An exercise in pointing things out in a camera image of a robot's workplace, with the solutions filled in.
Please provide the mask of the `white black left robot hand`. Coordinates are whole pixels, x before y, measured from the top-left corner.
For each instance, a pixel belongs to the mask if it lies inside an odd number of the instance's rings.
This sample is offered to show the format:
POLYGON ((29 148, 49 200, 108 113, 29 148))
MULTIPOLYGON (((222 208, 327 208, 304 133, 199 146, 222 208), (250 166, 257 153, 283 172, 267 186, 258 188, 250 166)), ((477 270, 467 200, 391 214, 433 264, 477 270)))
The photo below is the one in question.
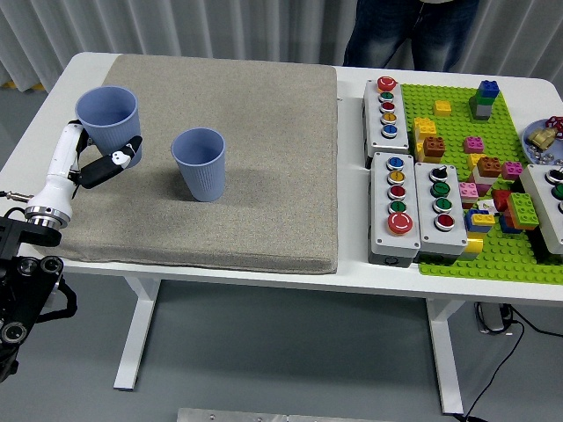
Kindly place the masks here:
POLYGON ((134 117, 110 125, 89 125, 72 120, 63 129, 48 168, 45 186, 25 209, 28 222, 64 228, 70 222, 71 198, 79 186, 91 189, 126 170, 141 155, 140 122, 134 117), (93 140, 99 148, 106 142, 109 152, 81 168, 80 153, 93 140))

